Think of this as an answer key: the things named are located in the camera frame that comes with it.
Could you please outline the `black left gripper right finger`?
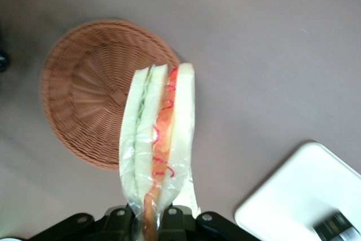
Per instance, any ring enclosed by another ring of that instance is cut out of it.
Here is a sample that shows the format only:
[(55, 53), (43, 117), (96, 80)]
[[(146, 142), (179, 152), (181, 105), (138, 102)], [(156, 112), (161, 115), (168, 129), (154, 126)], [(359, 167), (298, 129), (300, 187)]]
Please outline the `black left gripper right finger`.
[(247, 241), (256, 238), (220, 214), (212, 211), (196, 218), (184, 206), (171, 206), (163, 213), (161, 240), (234, 240)]

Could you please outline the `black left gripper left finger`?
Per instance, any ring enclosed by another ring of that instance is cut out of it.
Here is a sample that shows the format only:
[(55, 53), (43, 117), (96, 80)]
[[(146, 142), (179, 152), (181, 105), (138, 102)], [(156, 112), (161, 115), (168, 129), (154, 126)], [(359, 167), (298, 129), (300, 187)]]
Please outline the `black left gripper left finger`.
[(88, 213), (74, 214), (30, 240), (130, 240), (133, 213), (129, 207), (116, 206), (98, 221)]

